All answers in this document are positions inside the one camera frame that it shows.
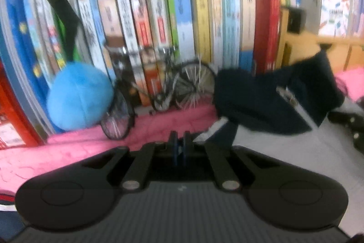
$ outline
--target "pink fabric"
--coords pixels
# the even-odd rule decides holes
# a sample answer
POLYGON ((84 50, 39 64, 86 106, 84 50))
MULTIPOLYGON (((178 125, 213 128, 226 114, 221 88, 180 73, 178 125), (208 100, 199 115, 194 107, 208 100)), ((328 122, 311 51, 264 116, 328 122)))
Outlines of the pink fabric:
POLYGON ((364 68, 356 68, 335 75, 338 88, 351 100, 364 96, 364 68))
POLYGON ((171 130, 183 136, 207 130, 217 119, 215 108, 205 105, 187 111, 171 111, 141 116, 123 141, 111 141, 101 127, 55 135, 48 144, 36 148, 13 148, 0 151, 0 190, 15 193, 28 179, 86 159, 116 146, 138 150, 147 142, 167 141, 171 130))

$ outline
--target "blue plush toy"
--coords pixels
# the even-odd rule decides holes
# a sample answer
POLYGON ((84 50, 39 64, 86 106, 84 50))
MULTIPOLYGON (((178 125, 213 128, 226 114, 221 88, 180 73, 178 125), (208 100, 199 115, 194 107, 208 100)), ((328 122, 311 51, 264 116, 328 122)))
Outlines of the blue plush toy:
POLYGON ((101 120, 113 95, 112 83, 101 70, 84 63, 68 63, 54 80, 47 108, 57 127, 79 130, 101 120))

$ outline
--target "bicycle wheel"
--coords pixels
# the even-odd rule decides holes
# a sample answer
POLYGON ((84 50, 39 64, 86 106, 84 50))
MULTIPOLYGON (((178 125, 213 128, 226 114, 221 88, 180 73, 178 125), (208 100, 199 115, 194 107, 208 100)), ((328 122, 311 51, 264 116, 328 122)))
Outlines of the bicycle wheel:
POLYGON ((120 88, 115 88, 114 100, 101 120, 102 131, 111 140, 122 140, 134 125, 135 114, 130 101, 120 88))
POLYGON ((215 73, 203 62, 182 64, 176 75, 174 101, 179 109, 211 104, 214 97, 215 73))

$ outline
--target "silver rivet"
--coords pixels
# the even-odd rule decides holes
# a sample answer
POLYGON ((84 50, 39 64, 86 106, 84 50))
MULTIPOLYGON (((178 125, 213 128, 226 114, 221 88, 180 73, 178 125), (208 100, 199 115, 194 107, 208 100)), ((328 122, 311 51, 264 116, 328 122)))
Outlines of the silver rivet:
POLYGON ((225 190, 236 190, 240 187, 240 183, 235 180, 227 180, 223 182, 222 187, 225 190))
POLYGON ((123 188, 127 190, 136 190, 140 187, 140 183, 136 180, 127 180, 123 182, 123 188))

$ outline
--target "black cloth bag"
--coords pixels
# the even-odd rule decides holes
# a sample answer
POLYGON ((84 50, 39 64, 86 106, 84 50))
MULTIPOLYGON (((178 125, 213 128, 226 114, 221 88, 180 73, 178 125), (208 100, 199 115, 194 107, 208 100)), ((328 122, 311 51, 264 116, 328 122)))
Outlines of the black cloth bag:
POLYGON ((266 74, 252 76, 241 69, 221 70, 214 102, 220 116, 254 131, 292 135, 310 131, 300 114, 277 92, 288 88, 320 125, 327 113, 342 105, 326 53, 266 74))

